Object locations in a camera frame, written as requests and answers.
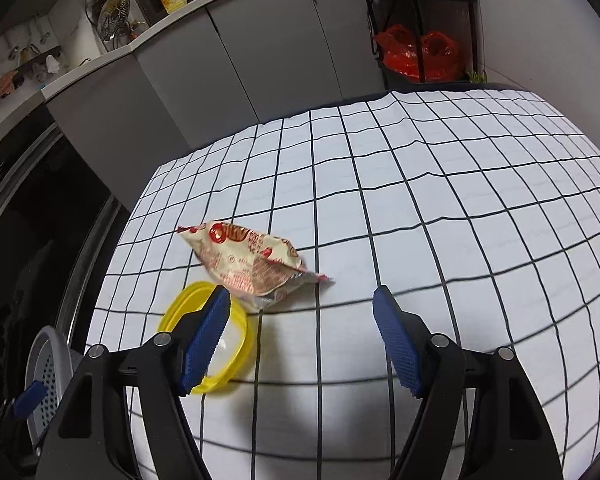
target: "blue rubber tip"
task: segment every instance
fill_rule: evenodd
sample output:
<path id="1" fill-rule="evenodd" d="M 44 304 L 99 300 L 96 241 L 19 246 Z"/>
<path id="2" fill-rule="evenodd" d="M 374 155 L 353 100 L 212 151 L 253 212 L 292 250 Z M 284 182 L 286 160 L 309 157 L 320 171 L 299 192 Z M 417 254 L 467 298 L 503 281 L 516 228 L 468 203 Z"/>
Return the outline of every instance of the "blue rubber tip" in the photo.
<path id="1" fill-rule="evenodd" d="M 202 382 L 222 331 L 229 320 L 230 301 L 229 291 L 221 288 L 205 319 L 191 339 L 184 354 L 183 372 L 180 377 L 180 388 L 183 394 L 188 394 L 194 386 Z"/>
<path id="2" fill-rule="evenodd" d="M 44 383 L 33 381 L 13 403 L 13 415 L 19 420 L 26 420 L 45 397 L 46 386 Z"/>
<path id="3" fill-rule="evenodd" d="M 400 307 L 387 289 L 376 289 L 373 310 L 384 347 L 394 364 L 400 384 L 410 389 L 414 396 L 419 396 L 423 389 L 420 379 L 420 356 L 400 322 Z"/>

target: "gray colander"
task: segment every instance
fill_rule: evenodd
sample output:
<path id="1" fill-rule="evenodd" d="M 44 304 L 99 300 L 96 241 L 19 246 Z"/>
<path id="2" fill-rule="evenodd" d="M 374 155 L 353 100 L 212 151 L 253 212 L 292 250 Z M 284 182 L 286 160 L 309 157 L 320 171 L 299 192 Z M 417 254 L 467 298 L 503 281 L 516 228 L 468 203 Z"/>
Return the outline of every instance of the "gray colander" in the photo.
<path id="1" fill-rule="evenodd" d="M 41 381 L 46 386 L 46 397 L 27 419 L 34 446 L 56 414 L 62 394 L 81 359 L 78 352 L 67 346 L 64 336 L 51 326 L 42 327 L 34 339 L 27 359 L 25 386 L 33 381 Z"/>

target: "white countertop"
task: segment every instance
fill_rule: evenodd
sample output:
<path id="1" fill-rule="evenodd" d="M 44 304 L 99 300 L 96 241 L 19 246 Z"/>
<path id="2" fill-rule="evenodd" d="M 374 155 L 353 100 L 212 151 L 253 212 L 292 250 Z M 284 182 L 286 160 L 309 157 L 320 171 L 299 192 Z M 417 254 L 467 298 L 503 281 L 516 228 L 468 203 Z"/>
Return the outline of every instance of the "white countertop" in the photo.
<path id="1" fill-rule="evenodd" d="M 250 316 L 258 372 L 252 360 L 224 392 L 182 400 L 212 478 L 312 480 L 319 460 L 322 480 L 389 476 L 390 428 L 399 453 L 419 401 L 388 378 L 379 283 L 463 348 L 514 348 L 566 480 L 600 451 L 600 152 L 538 96 L 393 92 L 163 165 L 114 252 L 87 343 L 147 341 L 185 285 L 209 280 L 174 229 L 213 220 L 288 238 L 334 283 L 296 290 L 261 331 Z M 132 399 L 136 456 L 156 479 Z M 444 478 L 458 476 L 463 417 Z"/>
<path id="2" fill-rule="evenodd" d="M 0 124 L 0 140 L 2 140 L 2 138 L 34 108 L 43 102 L 49 101 L 72 83 L 84 78 L 90 73 L 95 72 L 99 68 L 102 68 L 103 66 L 119 59 L 120 57 L 132 54 L 135 50 L 142 47 L 142 45 L 144 45 L 147 41 L 153 39 L 155 36 L 158 36 L 163 30 L 170 27 L 178 20 L 183 19 L 190 13 L 201 9 L 202 7 L 205 7 L 214 1 L 216 0 L 193 0 L 192 2 L 189 2 L 181 9 L 177 10 L 173 14 L 169 14 L 160 20 L 160 22 L 150 27 L 147 31 L 145 31 L 128 45 L 117 48 L 112 52 L 107 52 L 106 54 L 103 54 L 102 56 L 97 57 L 96 59 L 85 63 L 84 65 L 74 68 L 67 74 L 49 83 L 42 90 L 35 92 L 35 94 L 31 95 L 26 101 L 18 106 Z"/>

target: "white grid tablecloth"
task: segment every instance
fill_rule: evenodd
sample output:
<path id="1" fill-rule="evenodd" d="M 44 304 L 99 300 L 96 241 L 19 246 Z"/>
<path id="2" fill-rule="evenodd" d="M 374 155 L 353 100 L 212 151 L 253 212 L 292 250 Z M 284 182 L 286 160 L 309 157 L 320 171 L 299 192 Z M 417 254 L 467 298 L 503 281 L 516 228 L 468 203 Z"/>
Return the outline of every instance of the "white grid tablecloth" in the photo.
<path id="1" fill-rule="evenodd" d="M 566 479 L 600 450 L 600 152 L 541 98 L 393 92 L 165 164 L 116 248 L 88 344 L 149 339 L 179 291 L 208 280 L 175 227 L 216 219 L 289 238 L 335 283 L 251 316 L 251 366 L 222 394 L 183 399 L 215 480 L 388 477 L 419 401 L 388 378 L 370 302 L 380 283 L 464 348 L 515 348 Z M 129 393 L 142 474 L 156 478 Z"/>

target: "red plastic bag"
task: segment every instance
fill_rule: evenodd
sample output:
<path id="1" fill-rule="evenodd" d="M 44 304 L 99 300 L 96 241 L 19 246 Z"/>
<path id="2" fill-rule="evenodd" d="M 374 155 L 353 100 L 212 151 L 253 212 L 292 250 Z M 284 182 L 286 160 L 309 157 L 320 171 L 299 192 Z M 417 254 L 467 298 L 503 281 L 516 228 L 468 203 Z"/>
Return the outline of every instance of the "red plastic bag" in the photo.
<path id="1" fill-rule="evenodd" d="M 420 81 L 415 36 L 402 25 L 392 25 L 374 37 L 384 50 L 382 62 L 387 68 L 406 76 L 412 82 Z M 420 39 L 426 82 L 447 82 L 460 79 L 464 72 L 462 51 L 457 41 L 432 31 Z"/>

